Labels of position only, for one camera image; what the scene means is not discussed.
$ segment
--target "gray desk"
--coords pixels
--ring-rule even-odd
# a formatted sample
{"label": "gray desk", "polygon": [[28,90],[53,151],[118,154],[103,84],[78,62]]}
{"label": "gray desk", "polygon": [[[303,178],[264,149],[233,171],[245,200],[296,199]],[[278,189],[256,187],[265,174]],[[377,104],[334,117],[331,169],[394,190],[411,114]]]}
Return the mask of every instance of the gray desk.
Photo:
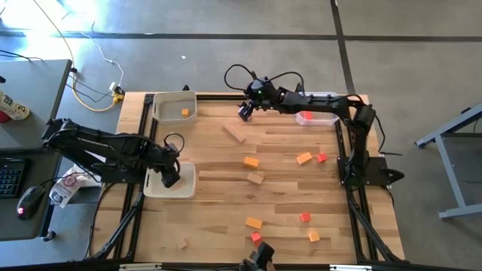
{"label": "gray desk", "polygon": [[[0,75],[7,80],[0,88],[31,110],[25,120],[0,124],[0,157],[24,157],[32,161],[23,191],[57,174],[60,155],[38,150],[45,123],[56,116],[71,65],[66,59],[0,62]],[[0,199],[0,241],[47,234],[53,211],[49,202],[45,196],[35,216],[21,221],[15,212],[18,199]]]}

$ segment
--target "white plastic bin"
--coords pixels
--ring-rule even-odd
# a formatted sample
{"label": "white plastic bin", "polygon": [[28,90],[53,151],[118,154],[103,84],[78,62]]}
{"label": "white plastic bin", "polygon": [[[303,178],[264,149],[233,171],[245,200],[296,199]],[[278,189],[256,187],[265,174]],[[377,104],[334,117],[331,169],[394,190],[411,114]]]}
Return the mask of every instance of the white plastic bin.
{"label": "white plastic bin", "polygon": [[[334,92],[307,92],[307,96],[313,95],[315,97],[326,97],[331,95],[332,97],[337,97],[338,94]],[[333,125],[340,118],[336,114],[325,113],[325,112],[308,112],[302,111],[296,113],[296,122],[303,126],[330,126]]]}
{"label": "white plastic bin", "polygon": [[[160,125],[191,124],[197,119],[197,99],[194,91],[156,93],[152,117]],[[182,116],[182,109],[189,109],[189,117]]]}

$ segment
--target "red block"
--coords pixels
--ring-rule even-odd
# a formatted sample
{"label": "red block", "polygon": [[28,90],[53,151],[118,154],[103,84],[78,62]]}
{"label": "red block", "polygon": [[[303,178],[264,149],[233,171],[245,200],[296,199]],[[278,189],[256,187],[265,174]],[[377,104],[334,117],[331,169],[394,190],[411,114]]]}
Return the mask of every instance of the red block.
{"label": "red block", "polygon": [[313,119],[313,114],[311,114],[310,111],[304,111],[304,118],[306,118],[307,120],[312,120]]}
{"label": "red block", "polygon": [[326,154],[318,154],[316,158],[318,159],[318,163],[328,160],[328,156]]}
{"label": "red block", "polygon": [[255,247],[258,247],[261,244],[261,235],[259,232],[251,233],[251,240],[253,241],[253,244],[255,244]]}
{"label": "red block", "polygon": [[301,221],[303,221],[303,222],[308,222],[308,221],[311,220],[311,215],[310,215],[310,213],[308,213],[308,212],[307,212],[307,213],[303,213],[303,214],[301,214],[300,218],[301,218]]}

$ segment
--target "white tray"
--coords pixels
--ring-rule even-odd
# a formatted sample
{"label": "white tray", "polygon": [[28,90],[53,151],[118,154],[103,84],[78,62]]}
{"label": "white tray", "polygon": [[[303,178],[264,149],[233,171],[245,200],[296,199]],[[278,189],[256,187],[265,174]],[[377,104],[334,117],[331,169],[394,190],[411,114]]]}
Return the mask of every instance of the white tray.
{"label": "white tray", "polygon": [[192,199],[196,193],[197,174],[193,163],[181,162],[181,178],[171,188],[164,187],[162,175],[152,169],[145,174],[144,195],[162,199]]}

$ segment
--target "yellow cable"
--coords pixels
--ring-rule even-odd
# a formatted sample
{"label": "yellow cable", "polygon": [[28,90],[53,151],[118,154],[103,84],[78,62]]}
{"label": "yellow cable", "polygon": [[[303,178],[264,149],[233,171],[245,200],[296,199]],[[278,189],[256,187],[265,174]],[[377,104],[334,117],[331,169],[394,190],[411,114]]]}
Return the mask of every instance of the yellow cable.
{"label": "yellow cable", "polygon": [[[55,27],[55,29],[58,31],[58,33],[60,34],[60,36],[62,37],[63,41],[66,43],[67,45],[67,48],[69,49],[69,52],[70,52],[70,57],[72,58],[72,68],[75,68],[75,63],[74,63],[74,54],[72,53],[72,50],[70,49],[70,46],[69,44],[67,43],[67,40],[66,40],[66,37],[63,36],[62,32],[57,28],[57,26],[55,25],[55,23],[53,23],[53,21],[50,19],[50,17],[47,15],[47,13],[45,13],[44,9],[37,3],[36,0],[33,0],[34,3],[37,4],[38,8],[40,8],[40,10],[42,11],[42,13],[46,16],[46,18],[50,21],[50,23],[52,23],[53,27]],[[116,98],[115,98],[115,95],[114,95],[114,98],[112,98],[112,103],[110,106],[108,106],[107,108],[103,108],[103,109],[95,109],[95,108],[91,108],[89,105],[86,105],[84,102],[82,102],[81,98],[79,98],[79,96],[77,95],[77,93],[75,92],[75,85],[76,85],[76,80],[77,80],[77,74],[74,72],[73,73],[73,76],[74,77],[73,79],[73,82],[72,82],[72,93],[74,93],[74,96],[75,98],[78,100],[78,102],[81,103],[81,105],[83,105],[85,108],[87,109],[90,109],[91,111],[94,111],[94,112],[104,112],[104,111],[107,111],[109,109],[111,109],[118,101],[124,99],[124,96],[122,97],[122,99],[119,99],[117,98],[117,102],[116,102]]]}

